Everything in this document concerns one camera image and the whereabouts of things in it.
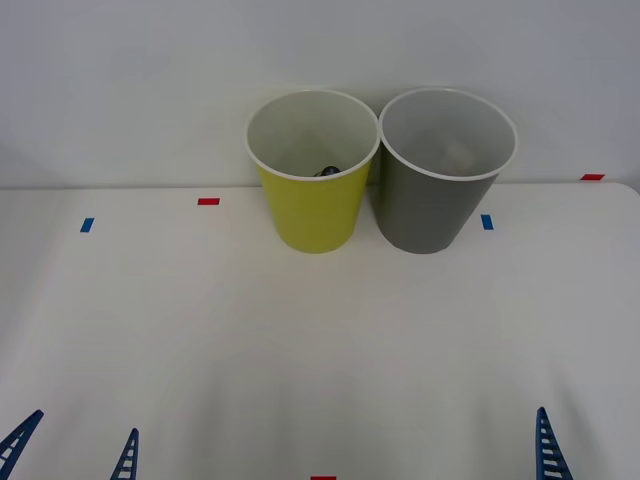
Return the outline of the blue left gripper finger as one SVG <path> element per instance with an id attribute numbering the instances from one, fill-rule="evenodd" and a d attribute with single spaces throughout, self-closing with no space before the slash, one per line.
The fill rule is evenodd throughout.
<path id="1" fill-rule="evenodd" d="M 34 411 L 1 441 L 1 467 L 13 468 L 37 425 L 44 417 L 42 410 Z"/>
<path id="2" fill-rule="evenodd" d="M 111 474 L 111 480 L 135 480 L 137 476 L 139 430 L 133 428 Z"/>

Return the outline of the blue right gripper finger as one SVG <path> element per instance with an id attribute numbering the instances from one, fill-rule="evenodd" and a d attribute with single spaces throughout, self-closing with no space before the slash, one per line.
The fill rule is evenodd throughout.
<path id="1" fill-rule="evenodd" d="M 536 479 L 573 479 L 544 407 L 536 414 Z"/>

